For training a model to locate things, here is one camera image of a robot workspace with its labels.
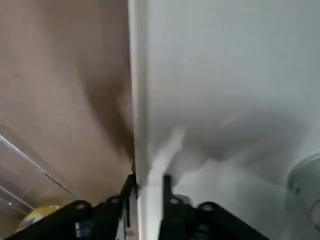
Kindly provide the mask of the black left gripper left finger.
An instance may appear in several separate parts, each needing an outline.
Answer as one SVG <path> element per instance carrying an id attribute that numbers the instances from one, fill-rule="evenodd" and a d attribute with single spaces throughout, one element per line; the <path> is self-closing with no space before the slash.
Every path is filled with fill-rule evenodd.
<path id="1" fill-rule="evenodd" d="M 30 226 L 7 237 L 8 240 L 124 240 L 130 226 L 130 197 L 138 196 L 136 175 L 127 176 L 118 195 L 92 206 L 75 200 Z"/>

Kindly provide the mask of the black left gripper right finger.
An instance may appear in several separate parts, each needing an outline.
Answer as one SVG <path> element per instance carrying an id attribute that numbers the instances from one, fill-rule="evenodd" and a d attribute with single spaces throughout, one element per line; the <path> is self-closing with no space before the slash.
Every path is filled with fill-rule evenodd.
<path id="1" fill-rule="evenodd" d="M 205 201 L 193 207 L 172 192 L 172 177 L 163 176 L 161 240 L 266 240 L 220 205 Z"/>

